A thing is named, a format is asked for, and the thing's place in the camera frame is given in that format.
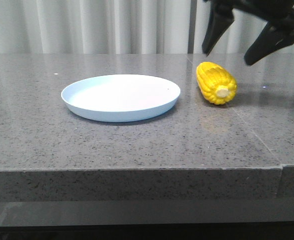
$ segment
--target gray granite countertop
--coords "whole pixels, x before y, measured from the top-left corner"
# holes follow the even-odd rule
[[[205,101],[200,62],[238,81],[224,106]],[[131,123],[87,120],[67,85],[142,74],[181,88],[167,113]],[[0,202],[261,199],[294,196],[294,54],[253,66],[242,54],[0,54]]]

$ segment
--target white curtain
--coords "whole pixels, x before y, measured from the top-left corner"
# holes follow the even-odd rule
[[[209,9],[203,0],[0,0],[0,53],[201,53]],[[265,25],[234,15],[213,53],[244,53]]]

